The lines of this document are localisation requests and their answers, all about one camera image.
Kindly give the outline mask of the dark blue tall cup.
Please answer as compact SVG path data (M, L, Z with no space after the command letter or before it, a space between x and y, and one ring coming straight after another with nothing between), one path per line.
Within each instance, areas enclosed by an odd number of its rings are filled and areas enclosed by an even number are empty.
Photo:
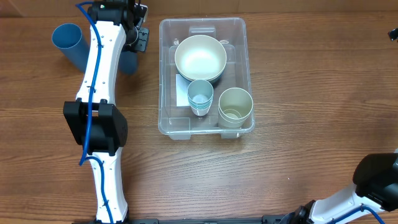
M85 72L90 47L78 25L66 23L58 26L53 31L52 43L77 69Z
M125 51L120 54L119 70L126 75L133 75L137 71L137 54Z

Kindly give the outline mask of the cream bowl front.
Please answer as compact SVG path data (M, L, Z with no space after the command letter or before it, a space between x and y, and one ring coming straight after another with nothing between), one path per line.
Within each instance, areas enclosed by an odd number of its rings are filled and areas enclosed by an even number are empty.
M209 35L193 35L179 44L174 59L180 70L198 67L222 70L226 67L227 53L215 38Z

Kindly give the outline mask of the cream bowl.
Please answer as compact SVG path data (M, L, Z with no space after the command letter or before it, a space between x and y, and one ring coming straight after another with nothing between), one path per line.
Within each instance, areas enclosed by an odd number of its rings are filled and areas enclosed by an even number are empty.
M198 67L222 70L226 67L227 53L215 38L209 35L193 35L179 44L174 59L180 70Z
M185 70L180 70L178 67L175 68L176 71L178 71L178 74L181 74L182 77L190 82L194 80L206 80L210 82L226 69L226 67L224 67L222 70L206 67L188 68Z

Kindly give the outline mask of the grey small cup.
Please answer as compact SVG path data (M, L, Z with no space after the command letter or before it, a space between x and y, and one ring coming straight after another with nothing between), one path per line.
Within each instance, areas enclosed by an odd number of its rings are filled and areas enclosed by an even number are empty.
M213 85L207 80L192 81L187 88L188 102L194 105L205 105L213 99Z

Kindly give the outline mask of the green small cup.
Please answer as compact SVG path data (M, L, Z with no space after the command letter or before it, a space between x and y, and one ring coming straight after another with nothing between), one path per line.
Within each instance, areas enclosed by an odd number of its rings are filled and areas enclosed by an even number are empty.
M211 105L191 105L193 110L209 110Z

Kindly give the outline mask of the light blue small cup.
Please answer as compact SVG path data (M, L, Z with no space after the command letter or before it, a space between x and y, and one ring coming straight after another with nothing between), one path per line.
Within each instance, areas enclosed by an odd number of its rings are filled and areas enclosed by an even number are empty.
M189 105L196 110L203 110L205 108L209 108L212 104L212 101L207 101L206 103L196 103L193 101L189 101Z

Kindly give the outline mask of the pink small cup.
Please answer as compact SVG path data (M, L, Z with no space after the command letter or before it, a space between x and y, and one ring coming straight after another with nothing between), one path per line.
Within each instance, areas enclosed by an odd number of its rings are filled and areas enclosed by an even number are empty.
M210 110L209 108L203 109L203 110L198 110L198 109L194 108L192 111L197 116L204 116L204 115L206 115L209 112L209 110Z

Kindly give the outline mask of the cream tall cup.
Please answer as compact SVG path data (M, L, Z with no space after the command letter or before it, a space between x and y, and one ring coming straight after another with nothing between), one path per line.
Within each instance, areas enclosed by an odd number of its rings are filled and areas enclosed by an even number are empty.
M228 88L218 100L220 115L232 123L244 122L254 109L251 94L245 89Z
M223 112L218 108L218 126L225 129L239 129L244 123L241 114L234 109Z

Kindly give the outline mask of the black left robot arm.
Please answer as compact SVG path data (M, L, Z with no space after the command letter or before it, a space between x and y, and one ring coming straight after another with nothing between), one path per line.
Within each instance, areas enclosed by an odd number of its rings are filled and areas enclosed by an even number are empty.
M143 27L148 7L140 1L88 1L77 4L90 23L90 51L81 87L66 101L63 115L77 144L80 165L91 164L96 189L94 223L129 223L121 154L127 119L117 109L116 77L122 53L145 52L149 30Z

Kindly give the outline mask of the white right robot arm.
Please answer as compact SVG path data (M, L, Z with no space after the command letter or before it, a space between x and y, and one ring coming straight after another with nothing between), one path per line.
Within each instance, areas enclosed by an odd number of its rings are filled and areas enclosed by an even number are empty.
M323 200L312 200L281 223L349 223L371 214L397 209L397 152L369 154L358 164L353 183Z

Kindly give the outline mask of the white label in bin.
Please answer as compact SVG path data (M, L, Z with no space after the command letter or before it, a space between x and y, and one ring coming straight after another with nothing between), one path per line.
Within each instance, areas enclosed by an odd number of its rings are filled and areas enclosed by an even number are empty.
M190 81L186 80L181 74L176 74L175 76L176 84L176 105L177 107L189 106L187 90Z

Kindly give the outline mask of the clear plastic storage bin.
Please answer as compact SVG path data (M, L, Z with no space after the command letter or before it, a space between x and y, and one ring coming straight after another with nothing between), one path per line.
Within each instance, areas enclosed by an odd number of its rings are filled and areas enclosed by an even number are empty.
M214 100L209 112L196 116L189 106L177 107L175 51L193 35L209 35L223 44L227 53L226 69L214 85ZM195 134L219 134L238 138L255 127L251 113L239 129L218 126L218 100L228 88L238 87L249 93L251 74L245 21L238 17L164 19L159 26L159 131L173 140L189 140Z

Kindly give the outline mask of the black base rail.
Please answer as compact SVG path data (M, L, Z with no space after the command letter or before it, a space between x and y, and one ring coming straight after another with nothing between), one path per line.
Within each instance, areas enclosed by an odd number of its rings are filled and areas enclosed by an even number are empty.
M222 218L222 219L181 219L181 220L158 220L151 219L129 219L117 221L116 224L279 224L279 223L310 223L303 220L298 221L294 214L289 215L263 215L256 218Z

